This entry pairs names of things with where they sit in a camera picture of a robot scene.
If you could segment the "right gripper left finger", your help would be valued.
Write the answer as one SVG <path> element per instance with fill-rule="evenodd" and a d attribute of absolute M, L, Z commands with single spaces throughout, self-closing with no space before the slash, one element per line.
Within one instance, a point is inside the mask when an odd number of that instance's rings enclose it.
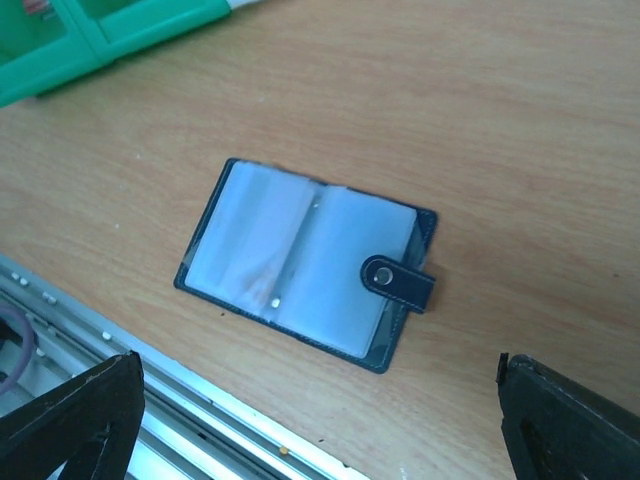
<path fill-rule="evenodd" d="M 139 354 L 112 356 L 1 418 L 1 477 L 123 479 L 144 410 Z"/>

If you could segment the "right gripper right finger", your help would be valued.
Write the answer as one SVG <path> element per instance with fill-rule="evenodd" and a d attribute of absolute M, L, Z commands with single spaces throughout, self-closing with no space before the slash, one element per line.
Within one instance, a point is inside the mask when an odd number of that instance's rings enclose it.
<path fill-rule="evenodd" d="M 501 431 L 518 479 L 637 479 L 639 417 L 528 355 L 500 355 Z"/>

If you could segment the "blue card holder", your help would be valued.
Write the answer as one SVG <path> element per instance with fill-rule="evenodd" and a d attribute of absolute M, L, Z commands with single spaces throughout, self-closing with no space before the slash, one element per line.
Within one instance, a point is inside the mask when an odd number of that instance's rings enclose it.
<path fill-rule="evenodd" d="M 231 158 L 174 285 L 382 374 L 434 290 L 437 224 L 427 208 Z"/>

